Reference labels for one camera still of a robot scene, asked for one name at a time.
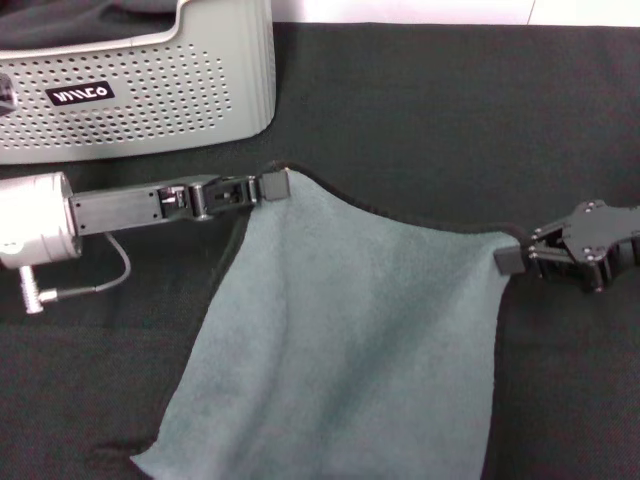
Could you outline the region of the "black cloth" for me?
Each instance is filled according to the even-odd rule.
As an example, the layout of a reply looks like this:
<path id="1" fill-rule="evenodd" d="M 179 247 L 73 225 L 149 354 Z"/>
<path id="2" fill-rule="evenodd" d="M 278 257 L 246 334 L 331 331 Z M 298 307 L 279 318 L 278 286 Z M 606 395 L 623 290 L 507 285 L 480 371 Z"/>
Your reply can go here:
<path id="1" fill-rule="evenodd" d="M 178 0 L 0 0 L 0 50 L 122 40 L 171 29 Z"/>

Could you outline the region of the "black tablecloth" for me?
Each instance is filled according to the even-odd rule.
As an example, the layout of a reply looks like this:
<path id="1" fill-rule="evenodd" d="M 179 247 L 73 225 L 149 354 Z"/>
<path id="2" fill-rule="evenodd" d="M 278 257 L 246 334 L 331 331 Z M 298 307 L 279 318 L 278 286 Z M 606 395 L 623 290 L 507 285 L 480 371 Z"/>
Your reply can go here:
<path id="1" fill-rule="evenodd" d="M 264 133 L 70 164 L 73 187 L 285 166 L 385 218 L 522 242 L 583 202 L 640 206 L 638 29 L 280 24 L 275 44 Z M 39 315 L 0 273 L 0 480 L 153 480 L 133 457 L 254 210 L 123 232 L 127 282 Z M 507 279 L 480 480 L 640 480 L 640 268 L 590 294 Z"/>

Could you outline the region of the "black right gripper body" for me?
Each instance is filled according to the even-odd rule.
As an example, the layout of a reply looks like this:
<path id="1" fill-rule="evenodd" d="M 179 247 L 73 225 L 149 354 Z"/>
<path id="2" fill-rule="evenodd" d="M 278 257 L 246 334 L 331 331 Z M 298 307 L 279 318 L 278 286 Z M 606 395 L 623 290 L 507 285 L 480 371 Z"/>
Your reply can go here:
<path id="1" fill-rule="evenodd" d="M 584 202 L 564 220 L 561 238 L 582 287 L 602 292 L 627 270 L 640 268 L 640 206 Z"/>

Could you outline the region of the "grey perforated storage box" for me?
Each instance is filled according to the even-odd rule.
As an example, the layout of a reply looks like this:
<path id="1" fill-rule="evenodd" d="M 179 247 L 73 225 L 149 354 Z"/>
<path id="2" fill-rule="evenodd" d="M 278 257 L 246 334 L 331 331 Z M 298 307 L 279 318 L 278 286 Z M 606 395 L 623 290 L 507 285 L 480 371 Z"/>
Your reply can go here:
<path id="1" fill-rule="evenodd" d="M 159 33 L 0 50 L 17 108 L 0 164 L 87 161 L 252 137 L 272 121 L 271 0 L 177 0 Z"/>

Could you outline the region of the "grey yellow towel black edge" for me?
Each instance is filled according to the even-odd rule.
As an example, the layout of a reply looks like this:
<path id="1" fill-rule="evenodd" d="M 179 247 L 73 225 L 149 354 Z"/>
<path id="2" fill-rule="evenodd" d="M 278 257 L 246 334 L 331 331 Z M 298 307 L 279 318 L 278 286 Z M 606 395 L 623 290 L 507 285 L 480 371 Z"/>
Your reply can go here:
<path id="1" fill-rule="evenodd" d="M 480 480 L 508 282 L 494 253 L 516 239 L 288 180 L 251 213 L 134 464 L 153 480 Z"/>

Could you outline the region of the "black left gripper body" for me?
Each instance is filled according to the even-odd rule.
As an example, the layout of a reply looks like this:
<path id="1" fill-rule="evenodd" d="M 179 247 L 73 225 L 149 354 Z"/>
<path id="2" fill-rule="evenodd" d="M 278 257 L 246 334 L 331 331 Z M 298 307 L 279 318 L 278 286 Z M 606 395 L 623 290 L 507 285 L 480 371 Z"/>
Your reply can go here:
<path id="1" fill-rule="evenodd" d="M 220 179 L 219 175 L 195 175 L 80 192 L 72 195 L 69 206 L 79 236 L 204 220 L 204 188 Z"/>

